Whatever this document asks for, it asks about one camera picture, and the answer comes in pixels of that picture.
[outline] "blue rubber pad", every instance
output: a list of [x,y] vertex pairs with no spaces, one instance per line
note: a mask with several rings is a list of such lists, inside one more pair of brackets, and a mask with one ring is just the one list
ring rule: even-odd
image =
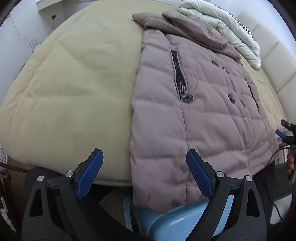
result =
[[285,139],[286,138],[286,135],[284,133],[282,133],[281,131],[279,130],[276,130],[276,134],[281,137],[282,139]]
[[205,197],[211,200],[214,196],[212,182],[191,151],[188,151],[186,154],[186,162],[200,191]]
[[77,181],[77,191],[76,197],[80,200],[83,196],[87,195],[101,166],[103,164],[104,155],[101,150],[99,150],[92,160],[89,162],[88,166],[85,168],[83,174]]

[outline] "bed headboard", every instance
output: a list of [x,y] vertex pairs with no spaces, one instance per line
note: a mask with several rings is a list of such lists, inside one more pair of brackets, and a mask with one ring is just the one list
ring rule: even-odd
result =
[[296,123],[296,60],[269,29],[249,14],[241,12],[237,19],[251,30],[258,41],[261,67],[279,97],[287,121]]

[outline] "black button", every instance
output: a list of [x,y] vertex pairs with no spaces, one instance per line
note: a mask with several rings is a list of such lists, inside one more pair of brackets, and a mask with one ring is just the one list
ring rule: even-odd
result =
[[240,101],[241,101],[242,105],[243,105],[244,107],[246,107],[246,105],[244,104],[244,102],[243,102],[242,100],[240,100]]
[[215,66],[217,66],[217,67],[219,67],[219,65],[215,61],[213,61],[213,60],[212,60],[212,64],[215,65]]
[[228,73],[229,74],[229,71],[228,71],[228,69],[226,69],[226,68],[222,68],[226,73]]
[[233,97],[231,94],[228,95],[228,98],[229,98],[229,100],[230,100],[230,102],[231,102],[232,104],[235,103],[235,99],[234,99],[234,97]]

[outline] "blue plastic stool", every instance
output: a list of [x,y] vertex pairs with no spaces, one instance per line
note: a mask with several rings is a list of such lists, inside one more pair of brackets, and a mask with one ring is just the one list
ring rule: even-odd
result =
[[[132,188],[123,188],[123,209],[126,228],[131,226],[130,207],[136,218],[140,235],[154,241],[184,241],[203,214],[208,200],[176,207],[165,214],[157,214],[133,205]],[[214,236],[221,233],[228,219],[234,196],[229,196]]]

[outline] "silver bolt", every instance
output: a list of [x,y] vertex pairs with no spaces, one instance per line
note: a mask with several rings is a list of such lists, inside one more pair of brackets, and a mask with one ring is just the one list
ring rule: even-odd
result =
[[44,179],[44,176],[39,176],[39,177],[37,177],[37,180],[39,181],[39,182],[41,182],[42,180]]
[[223,172],[216,172],[217,177],[224,177],[224,173]]
[[68,171],[68,172],[66,172],[66,177],[71,177],[71,176],[73,176],[73,172],[72,171]]
[[250,182],[250,181],[252,181],[252,177],[251,177],[251,176],[246,176],[246,180],[247,180],[248,182]]

